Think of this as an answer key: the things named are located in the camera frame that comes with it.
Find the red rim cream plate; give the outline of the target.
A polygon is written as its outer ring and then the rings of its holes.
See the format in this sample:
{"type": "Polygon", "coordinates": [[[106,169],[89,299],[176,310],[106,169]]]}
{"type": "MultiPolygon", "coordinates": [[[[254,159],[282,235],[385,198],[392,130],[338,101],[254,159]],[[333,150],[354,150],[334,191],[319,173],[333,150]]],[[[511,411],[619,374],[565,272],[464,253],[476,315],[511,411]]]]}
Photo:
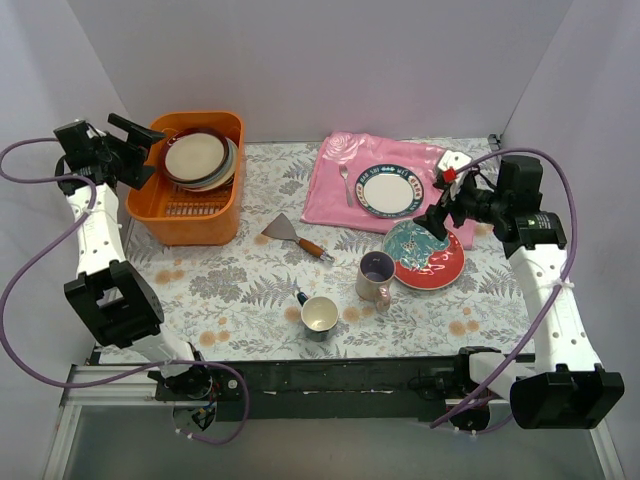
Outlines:
{"type": "Polygon", "coordinates": [[[212,128],[195,127],[168,138],[159,165],[175,183],[195,185],[221,172],[229,156],[230,146],[224,135],[212,128]]]}

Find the iridescent mug pink handle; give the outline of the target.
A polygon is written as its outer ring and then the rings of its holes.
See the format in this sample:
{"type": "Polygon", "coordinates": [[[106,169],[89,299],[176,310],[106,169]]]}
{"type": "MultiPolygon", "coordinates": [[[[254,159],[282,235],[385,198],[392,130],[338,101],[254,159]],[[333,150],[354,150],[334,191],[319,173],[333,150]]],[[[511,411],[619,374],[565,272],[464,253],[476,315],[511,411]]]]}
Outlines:
{"type": "Polygon", "coordinates": [[[373,302],[379,313],[386,313],[391,305],[390,285],[394,280],[396,265],[385,252],[372,251],[360,260],[355,283],[356,293],[373,302]]]}

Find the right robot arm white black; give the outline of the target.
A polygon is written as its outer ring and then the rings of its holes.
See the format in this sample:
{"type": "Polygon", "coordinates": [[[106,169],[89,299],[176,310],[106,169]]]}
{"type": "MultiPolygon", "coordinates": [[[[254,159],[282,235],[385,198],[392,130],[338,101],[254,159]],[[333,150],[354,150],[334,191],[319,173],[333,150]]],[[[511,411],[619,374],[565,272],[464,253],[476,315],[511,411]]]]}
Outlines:
{"type": "Polygon", "coordinates": [[[489,390],[508,401],[523,429],[594,429],[625,387],[620,373],[603,367],[580,317],[569,280],[577,233],[566,233],[559,216],[541,208],[541,163],[559,165],[535,149],[495,155],[497,183],[481,189],[475,180],[479,160],[444,154],[434,183],[442,195],[414,221],[439,240],[447,218],[455,227],[468,220],[491,225],[523,293],[530,327],[508,355],[491,349],[468,353],[467,363],[452,373],[463,400],[430,426],[448,422],[489,390]]]}

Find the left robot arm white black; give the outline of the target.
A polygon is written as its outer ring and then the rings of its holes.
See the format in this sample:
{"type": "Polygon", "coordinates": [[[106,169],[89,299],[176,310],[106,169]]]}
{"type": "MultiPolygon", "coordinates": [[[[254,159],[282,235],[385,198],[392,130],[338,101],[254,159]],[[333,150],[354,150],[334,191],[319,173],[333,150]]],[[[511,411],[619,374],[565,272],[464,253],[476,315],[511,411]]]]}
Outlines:
{"type": "Polygon", "coordinates": [[[146,184],[155,171],[146,163],[151,147],[165,136],[115,113],[108,122],[126,139],[85,120],[54,132],[64,151],[55,168],[57,184],[82,223],[76,277],[65,284],[65,297],[98,344],[158,363],[151,378],[177,395],[203,399],[212,392],[213,377],[199,352],[166,328],[157,295],[125,257],[117,221],[117,185],[139,190],[146,184]]]}

